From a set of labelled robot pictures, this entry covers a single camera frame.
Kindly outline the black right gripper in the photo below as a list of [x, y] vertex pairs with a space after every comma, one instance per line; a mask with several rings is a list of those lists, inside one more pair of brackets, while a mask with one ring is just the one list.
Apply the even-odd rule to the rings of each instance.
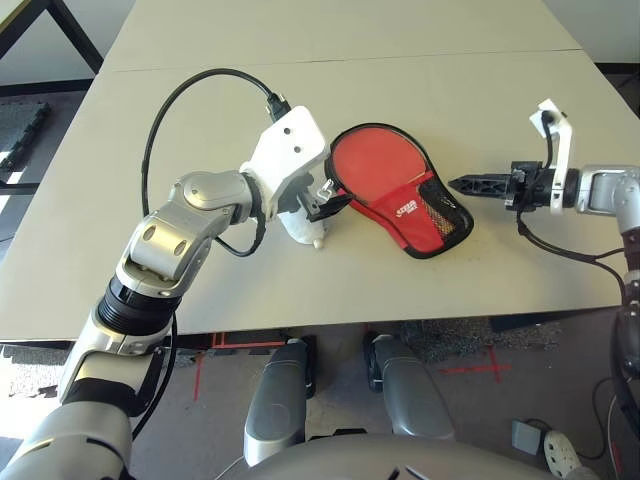
[[554, 169], [544, 168], [541, 162], [519, 161], [511, 164], [510, 176], [467, 174], [450, 180], [449, 184], [457, 185], [453, 189], [467, 196], [505, 197], [507, 210], [532, 212], [550, 204], [554, 174]]

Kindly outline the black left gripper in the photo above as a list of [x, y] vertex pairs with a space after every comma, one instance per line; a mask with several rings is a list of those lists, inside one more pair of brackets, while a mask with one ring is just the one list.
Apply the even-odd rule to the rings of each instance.
[[351, 202], [350, 195], [333, 196], [325, 202], [316, 200], [309, 190], [313, 182], [311, 173], [293, 178], [279, 198], [279, 212], [293, 214], [302, 209], [303, 218], [314, 223], [336, 215]]

